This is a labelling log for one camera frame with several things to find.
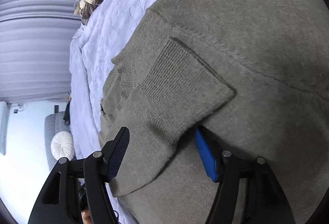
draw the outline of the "screw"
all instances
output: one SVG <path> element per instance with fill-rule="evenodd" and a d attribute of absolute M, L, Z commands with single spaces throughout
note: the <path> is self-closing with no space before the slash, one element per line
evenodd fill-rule
<path fill-rule="evenodd" d="M 93 153 L 93 156 L 95 158 L 100 157 L 100 156 L 102 156 L 102 152 L 101 151 L 96 151 L 96 152 Z"/>
<path fill-rule="evenodd" d="M 60 159 L 58 160 L 58 163 L 60 163 L 60 164 L 65 164 L 65 163 L 66 163 L 66 160 L 67 160 L 66 157 L 62 157 L 62 158 L 60 158 Z"/>
<path fill-rule="evenodd" d="M 259 164 L 263 165 L 263 164 L 265 164 L 265 159 L 264 159 L 264 158 L 261 158 L 261 157 L 259 157 L 259 158 L 257 158 L 257 163 L 259 163 Z"/>
<path fill-rule="evenodd" d="M 232 155 L 232 153 L 231 153 L 230 151 L 223 151 L 223 152 L 222 152 L 222 155 L 223 155 L 224 157 L 230 157 L 230 156 Z"/>

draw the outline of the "white blanket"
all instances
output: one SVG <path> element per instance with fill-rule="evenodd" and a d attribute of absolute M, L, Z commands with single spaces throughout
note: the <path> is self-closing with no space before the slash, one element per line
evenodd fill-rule
<path fill-rule="evenodd" d="M 146 9 L 156 0 L 104 0 L 71 43 L 71 131 L 78 158 L 99 150 L 100 99 L 111 59 L 127 44 Z"/>

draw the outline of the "sweater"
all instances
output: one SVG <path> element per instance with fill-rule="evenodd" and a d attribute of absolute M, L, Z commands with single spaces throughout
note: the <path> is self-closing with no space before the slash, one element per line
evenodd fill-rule
<path fill-rule="evenodd" d="M 218 185 L 193 142 L 201 123 L 224 150 L 263 156 L 304 224 L 329 183 L 328 30 L 323 0 L 154 3 L 103 88 L 100 144 L 131 134 L 113 195 L 143 224 L 204 223 Z"/>

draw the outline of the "gray curtain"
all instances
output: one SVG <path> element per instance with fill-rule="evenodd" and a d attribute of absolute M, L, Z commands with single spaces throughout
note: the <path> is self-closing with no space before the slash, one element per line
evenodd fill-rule
<path fill-rule="evenodd" d="M 0 100 L 64 98 L 75 0 L 0 0 Z"/>

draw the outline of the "sweater seam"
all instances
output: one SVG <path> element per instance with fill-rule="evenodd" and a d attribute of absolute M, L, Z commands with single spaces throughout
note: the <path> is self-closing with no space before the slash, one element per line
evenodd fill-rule
<path fill-rule="evenodd" d="M 196 31 L 194 31 L 194 30 L 192 30 L 192 29 L 189 29 L 189 28 L 187 28 L 187 27 L 183 27 L 183 26 L 181 26 L 181 25 L 179 25 L 178 23 L 175 23 L 175 22 L 169 22 L 164 16 L 162 16 L 162 14 L 160 14 L 158 11 L 156 11 L 156 10 L 154 10 L 154 9 L 149 8 L 148 10 L 150 10 L 152 13 L 157 14 L 159 17 L 162 18 L 163 21 L 165 21 L 166 23 L 168 23 L 169 25 L 171 25 L 171 26 L 174 27 L 174 28 L 178 28 L 178 29 L 180 29 L 181 31 L 188 31 L 188 32 L 190 32 L 190 33 L 192 33 L 193 35 L 196 35 L 196 36 L 202 36 L 202 38 L 204 38 L 204 39 L 206 39 L 206 40 L 210 40 L 211 42 L 214 42 L 214 43 L 217 42 L 217 41 L 214 40 L 211 36 L 207 36 L 207 35 L 205 35 L 205 34 L 203 34 L 203 33 L 201 33 L 201 32 L 196 32 Z M 300 88 L 297 88 L 297 87 L 291 86 L 291 85 L 289 85 L 288 83 L 286 83 L 286 82 L 284 82 L 284 81 L 282 81 L 282 80 L 279 80 L 279 79 L 277 79 L 277 78 L 275 78 L 275 77 L 273 77 L 273 76 L 269 76 L 269 75 L 263 74 L 263 73 L 261 73 L 261 72 L 259 72 L 259 71 L 257 71 L 257 70 L 254 70 L 254 69 L 250 68 L 249 66 L 247 66 L 247 65 L 245 65 L 245 64 L 243 64 L 243 63 L 241 63 L 241 62 L 239 62 L 238 60 L 236 60 L 236 58 L 234 58 L 234 56 L 233 56 L 232 54 L 230 54 L 228 51 L 225 51 L 224 53 L 227 54 L 229 57 L 231 57 L 236 63 L 238 63 L 239 65 L 243 66 L 244 68 L 247 68 L 248 70 L 252 71 L 253 73 L 260 74 L 260 75 L 262 75 L 263 77 L 270 78 L 270 79 L 273 79 L 273 80 L 275 80 L 275 81 L 278 81 L 278 82 L 284 84 L 285 86 L 287 86 L 287 87 L 289 87 L 289 88 L 291 88 L 291 89 L 295 89 L 295 90 L 299 90 L 299 91 L 304 92 L 304 93 L 309 93 L 309 94 L 315 95 L 315 96 L 321 98 L 322 100 L 324 100 L 324 101 L 326 101 L 326 102 L 329 102 L 329 99 L 328 99 L 328 98 L 325 98 L 325 97 L 323 97 L 323 96 L 321 96 L 321 95 L 319 95 L 319 94 L 317 94 L 317 93 L 315 93 L 315 92 L 313 92 L 313 91 L 308 91 L 308 90 L 304 90 L 304 89 L 300 89 Z"/>

